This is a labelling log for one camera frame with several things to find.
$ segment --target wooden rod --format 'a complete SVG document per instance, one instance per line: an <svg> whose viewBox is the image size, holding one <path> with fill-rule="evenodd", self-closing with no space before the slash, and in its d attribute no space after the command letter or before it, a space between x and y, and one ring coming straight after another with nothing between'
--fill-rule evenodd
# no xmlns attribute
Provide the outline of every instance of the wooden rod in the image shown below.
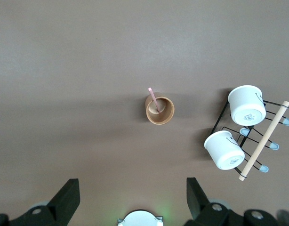
<svg viewBox="0 0 289 226"><path fill-rule="evenodd" d="M262 152L264 146L266 145L268 139L270 138L270 136L273 133L274 129L276 128L277 124L280 122L282 116L286 112L287 107L289 107L289 102L288 101L284 101L284 103L282 105L283 106L281 106L280 109L278 110L276 116L274 117L273 121L269 125L265 135L263 136L263 138L261 139L261 141L257 145L254 153L252 154L251 158L249 159L249 161L247 162L245 168L243 169L241 175L239 176L239 179L241 181L245 180L245 178L247 177L249 171L251 170L254 162L257 160L259 154L261 154L261 152Z"/></svg>

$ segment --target rubber tip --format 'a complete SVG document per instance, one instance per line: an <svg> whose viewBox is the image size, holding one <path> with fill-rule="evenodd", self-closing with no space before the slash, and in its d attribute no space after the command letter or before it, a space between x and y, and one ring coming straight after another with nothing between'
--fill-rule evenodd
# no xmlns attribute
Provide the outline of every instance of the rubber tip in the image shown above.
<svg viewBox="0 0 289 226"><path fill-rule="evenodd" d="M266 173L269 171L269 168L265 165L262 165L261 168L259 168L259 171L263 172L263 173Z"/></svg>
<svg viewBox="0 0 289 226"><path fill-rule="evenodd" d="M289 126L289 118L285 118L282 122L285 126Z"/></svg>
<svg viewBox="0 0 289 226"><path fill-rule="evenodd" d="M248 136L248 134L249 134L249 129L247 129L247 128L242 128L242 129L240 129L240 133L244 136L244 137L247 137Z"/></svg>
<svg viewBox="0 0 289 226"><path fill-rule="evenodd" d="M272 143L269 145L269 148L271 148L272 150L277 151L277 150L280 148L280 146L279 146L277 143L272 142Z"/></svg>

